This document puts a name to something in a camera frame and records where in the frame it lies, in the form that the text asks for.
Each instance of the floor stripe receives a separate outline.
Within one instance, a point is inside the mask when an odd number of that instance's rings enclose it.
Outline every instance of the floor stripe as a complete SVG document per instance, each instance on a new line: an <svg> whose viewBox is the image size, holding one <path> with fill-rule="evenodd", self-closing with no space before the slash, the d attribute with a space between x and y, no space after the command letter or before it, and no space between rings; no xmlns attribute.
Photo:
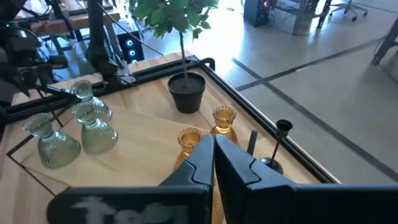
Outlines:
<svg viewBox="0 0 398 224"><path fill-rule="evenodd" d="M302 105L297 103L295 100L291 99L289 96L287 96L285 93L280 91L275 86L271 85L270 83L265 83L264 85L266 87L268 87L276 95L278 95L283 100L285 100L290 106L293 106L296 110L298 110L299 112L304 114L308 119L310 119L315 124L317 124L319 127L324 129L327 133L329 133L334 138L339 140L341 143L346 145L356 155L358 155L359 157L361 157L362 159L364 159L365 161L370 163L373 167L380 170L383 174L390 177L392 180L398 182L398 173L395 172L393 169L391 169L389 166L385 165L383 162L381 162L379 159L372 156L370 153L365 151L363 148L358 146L356 143L354 143L353 141L346 138L343 134L339 133L337 130L332 128L329 124L324 122L322 119L318 118L315 114L311 113L309 110L305 109Z"/></svg>
<svg viewBox="0 0 398 224"><path fill-rule="evenodd" d="M352 47L352 48L350 48L350 49L343 50L343 51L338 52L338 53L335 53L335 54L333 54L333 55L329 55L329 56L326 56L326 57L323 57L323 58L314 60L314 61L309 62L309 63L305 63L305 64L303 64L303 65L299 65L299 66L294 67L294 68L290 68L290 69L288 69L288 70L286 70L286 71L279 72L279 73L276 73L275 75L271 75L271 76L265 77L265 78L262 78L259 74L257 74L255 71L251 70L249 67L245 66L245 65L244 65L242 62L240 62L238 59L232 58L232 61L233 61L237 66L241 67L241 68L242 68L243 70L245 70L248 74L250 74L252 77L254 77L255 79L257 79L257 80L254 81L254 82L247 83L247 84L245 84L245 85L241 85L241 86L237 87L236 90L238 90L238 91L247 90L248 88L252 88L252 87L254 87L254 86L256 86L256 85L260 85L261 83L267 83L267 82L270 82L270 81L275 80L275 79L277 79L277 78L284 77L284 76L286 76L286 75L290 75L290 74L296 72L297 70L301 70L301 69L307 68L307 67L309 67L309 66L312 66L312 65L316 65L316 64L325 62L325 61L327 61L327 60L331 60L331 59L334 59L334 58L337 58L337 57L340 57L340 56L343 56L343 55L346 55L346 54L350 54L350 53L353 53L353 52L356 52L356 51L365 49L366 47L370 47L370 46L372 46L372 45L374 45L374 44L376 44L376 43L379 43L382 39L383 39L383 37L377 38L377 39L374 39L374 40L370 40L369 42L366 42L366 43L364 43L364 44L361 44L361 45Z"/></svg>
<svg viewBox="0 0 398 224"><path fill-rule="evenodd" d="M237 66L241 67L245 72L247 72L248 74L250 74L251 76L253 76L255 79L262 79L261 76L259 76L256 72L254 72L253 70L251 70L249 67L245 66L244 64L242 64L239 60L237 60L236 58L232 58L231 59Z"/></svg>
<svg viewBox="0 0 398 224"><path fill-rule="evenodd" d="M307 67L309 67L309 66L312 66L312 65L316 65L316 64L325 62L325 61L327 61L327 60L331 60L331 59L334 59L334 58L337 58L337 57L340 57L340 56L343 56L343 55L346 55L346 54L350 54L350 53L353 53L353 52L356 52L356 51L365 49L366 47L370 47L370 46L372 46L372 45L374 45L374 44L376 44L376 43L379 43L382 39L383 39L383 37L377 38L377 39L371 40L371 41L369 41L369 42L366 42L366 43L364 43L364 44L361 44L361 45L352 47L352 48L350 48L350 49L346 49L346 50L343 50L343 51L341 51L341 52L338 52L338 53L335 53L335 54L332 54L332 55L329 55L329 56L320 58L320 59L318 59L318 60L314 60L314 61L312 61L312 62L305 63L305 64L303 64L303 65L300 65L300 66L291 68L291 69L286 70L286 71L284 71L284 72L280 72L280 73L277 73L277 74L275 74L275 75L271 75L271 76L269 76L269 77L264 78L264 81L269 82L269 81L275 80L275 79L277 79L277 78L284 77L284 76L286 76L286 75L289 75L289 74L291 74L291 73L294 73L294 72L296 72L297 70L301 70L301 69L307 68Z"/></svg>

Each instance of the desk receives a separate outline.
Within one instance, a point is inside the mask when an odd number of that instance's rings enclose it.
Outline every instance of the desk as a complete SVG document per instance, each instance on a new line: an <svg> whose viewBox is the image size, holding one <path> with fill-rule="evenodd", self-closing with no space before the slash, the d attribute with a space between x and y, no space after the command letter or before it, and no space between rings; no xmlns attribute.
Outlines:
<svg viewBox="0 0 398 224"><path fill-rule="evenodd" d="M329 13L330 9L330 4L332 0L325 0L325 4L323 5L322 12L319 14L316 14L316 8L318 5L319 0L289 0L292 2L296 2L298 4L297 8L285 8L281 7L278 5L272 6L276 9L279 9L284 12L288 12L293 16L296 16L296 19L294 21L294 26L293 26L293 31L292 35L298 35L298 31L300 30L300 26L302 25L303 22L312 20L314 18L319 17L317 29L322 28L323 22L325 21L326 16Z"/></svg>
<svg viewBox="0 0 398 224"><path fill-rule="evenodd" d="M77 11L81 9L85 9L86 7L83 5L82 2L77 2L76 0L64 0L62 1L67 7L70 12ZM108 14L115 20L120 20L121 16L119 11L114 8L112 10L108 10ZM21 18L26 18L29 15L23 14L20 16ZM80 30L83 28L88 27L88 14L82 14L77 16L70 16L68 18L70 21L70 25L73 30ZM123 53L118 45L118 41L116 39L116 34L114 33L113 29L113 21L106 15L103 14L104 26L109 34L109 40L111 42L113 50L119 56L120 59L123 59ZM68 29L63 20L57 19L54 21L39 21L33 23L30 28L37 36L43 35L54 35L54 34L62 34L68 32ZM77 36L78 41L82 41L81 34ZM54 46L57 49L58 54L63 54L63 50L60 44L57 41L56 37L52 37L52 41L54 42Z"/></svg>
<svg viewBox="0 0 398 224"><path fill-rule="evenodd" d="M169 54L153 60L145 60L129 66L132 72L144 70L156 65L173 62L181 58L180 54ZM203 73L200 69L195 69L197 73ZM181 114L174 106L172 97L167 89L167 80L169 77L161 78L118 91L110 95L101 97L108 105L118 106L128 110L136 111L142 114L148 114L178 123L197 126L202 129L211 129L214 125L214 119L211 111L218 105L231 105L236 108L237 118L233 124L238 137L248 138L250 131L256 129L259 131L257 137L255 157L270 156L275 146L275 139L258 123L255 122L229 95L227 95L212 79L206 78L206 90L203 94L201 108L193 114ZM74 80L68 80L56 83L57 87L69 88L77 80L89 79L92 82L101 81L99 75L88 75ZM38 98L37 94L32 92L32 98ZM26 96L17 93L12 101L13 105L27 101ZM62 123L66 123L72 118L70 113L65 113L60 117ZM52 195L38 184L31 176L22 170L17 164L9 158L4 158L8 150L24 139L28 133L22 130L23 121L6 126L2 143L0 145L0 167L3 168L0 179L0 223L1 224L43 224L45 221L45 210ZM276 158L283 165L286 176L299 183L318 183L319 181L299 163L283 147L277 152ZM57 182L44 175L35 174L46 186L53 191L61 192L67 185Z"/></svg>

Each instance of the green leaves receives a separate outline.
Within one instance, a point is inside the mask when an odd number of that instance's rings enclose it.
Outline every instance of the green leaves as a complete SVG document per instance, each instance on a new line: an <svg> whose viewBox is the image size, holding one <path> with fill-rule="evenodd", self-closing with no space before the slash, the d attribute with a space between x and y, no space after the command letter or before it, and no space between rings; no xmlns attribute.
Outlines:
<svg viewBox="0 0 398 224"><path fill-rule="evenodd" d="M185 33L185 30L188 29L188 20L185 17L184 9L179 9L174 15L171 17L171 21L173 27L180 32Z"/></svg>
<svg viewBox="0 0 398 224"><path fill-rule="evenodd" d="M202 29L201 28L197 28L197 29L194 29L193 31L192 31L192 36L193 36L193 38L194 39L198 39L199 38L199 34L202 32Z"/></svg>
<svg viewBox="0 0 398 224"><path fill-rule="evenodd" d="M129 11L133 11L136 6L137 0L129 0Z"/></svg>
<svg viewBox="0 0 398 224"><path fill-rule="evenodd" d="M204 29L210 29L210 28L211 28L211 26L209 25L209 23L206 22L206 21L201 21L201 22L200 22L200 26L201 26L202 28L204 28Z"/></svg>
<svg viewBox="0 0 398 224"><path fill-rule="evenodd" d="M187 19L193 27L197 27L199 25L200 22L199 15L194 9L190 7L187 8Z"/></svg>
<svg viewBox="0 0 398 224"><path fill-rule="evenodd" d="M135 14L138 19L142 20L143 18L149 16L152 11L153 9L147 7L145 4L141 4L136 7Z"/></svg>
<svg viewBox="0 0 398 224"><path fill-rule="evenodd" d="M206 20L209 17L209 11L218 6L218 0L128 1L135 16L140 21L145 21L145 26L154 31L156 38L163 38L173 28L180 33L185 33L187 29L191 30L193 38L199 38L199 34L204 29L211 29Z"/></svg>
<svg viewBox="0 0 398 224"><path fill-rule="evenodd" d="M183 9L188 6L188 0L170 0L170 4L176 9Z"/></svg>
<svg viewBox="0 0 398 224"><path fill-rule="evenodd" d="M168 28L168 24L165 22L165 23L162 23L161 25L159 25L159 26L157 26L157 28L155 29L155 37L156 38L159 38L159 37L162 37L163 38L163 36L165 35L165 33L167 32L167 28Z"/></svg>
<svg viewBox="0 0 398 224"><path fill-rule="evenodd" d="M161 9L156 9L155 11L153 11L150 17L150 23L152 25L161 24L165 22L165 20L166 20L166 14Z"/></svg>

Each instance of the black candlestick holder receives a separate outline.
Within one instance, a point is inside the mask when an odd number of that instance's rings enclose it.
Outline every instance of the black candlestick holder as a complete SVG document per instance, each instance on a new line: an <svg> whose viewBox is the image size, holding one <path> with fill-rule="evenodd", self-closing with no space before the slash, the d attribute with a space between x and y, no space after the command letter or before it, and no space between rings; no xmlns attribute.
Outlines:
<svg viewBox="0 0 398 224"><path fill-rule="evenodd" d="M272 157L265 157L260 159L260 161L265 164L267 167L273 169L274 171L283 174L284 170L282 168L282 165L275 160L275 155L276 152L278 151L279 144L283 138L285 138L289 131L293 128L293 124L290 121L287 121L285 119L280 119L276 122L276 145L274 149L274 153L272 154Z"/></svg>

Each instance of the table top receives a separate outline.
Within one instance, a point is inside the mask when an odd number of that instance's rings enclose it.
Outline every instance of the table top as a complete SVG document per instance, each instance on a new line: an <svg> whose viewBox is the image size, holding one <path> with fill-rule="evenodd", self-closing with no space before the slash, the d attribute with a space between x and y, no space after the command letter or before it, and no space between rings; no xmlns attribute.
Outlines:
<svg viewBox="0 0 398 224"><path fill-rule="evenodd" d="M129 69L136 72L180 58L180 54L174 53L132 64L129 66ZM205 130L211 129L214 125L214 119L211 114L212 109L218 105L230 105L237 111L237 118L233 124L233 128L239 140L242 139L240 142L241 147L244 149L247 148L247 140L249 139L251 130L256 129L259 131L259 135L257 137L254 157L270 156L275 146L275 139L267 131L262 129L200 69L193 71L202 74L206 78L206 90L203 94L201 108L193 114L181 114L175 109L172 97L167 89L168 77L106 95L101 97L101 99L110 106L175 121L188 126L196 126ZM73 83L82 79L100 82L101 76L88 75L54 85L60 88L70 88ZM39 98L35 91L31 91L31 93L31 100ZM28 100L22 93L17 93L14 95L12 104L16 105ZM72 114L68 112L60 117L63 124L71 119ZM28 136L28 133L22 130L22 123L23 121L20 121L7 125L0 145L0 169L2 168L2 177L0 179L0 211L2 215L0 216L0 223L2 224L45 223L45 209L53 197L42 185L29 176L26 171L5 157L7 151ZM22 162L24 162L25 158L28 158L31 153L29 151L20 151L16 154L16 159L22 159ZM318 180L283 147L278 150L276 158L282 164L286 176L293 181L308 184L318 183ZM34 171L33 173L35 178L39 179L46 187L54 192L61 192L68 187L67 184L63 184L53 178Z"/></svg>

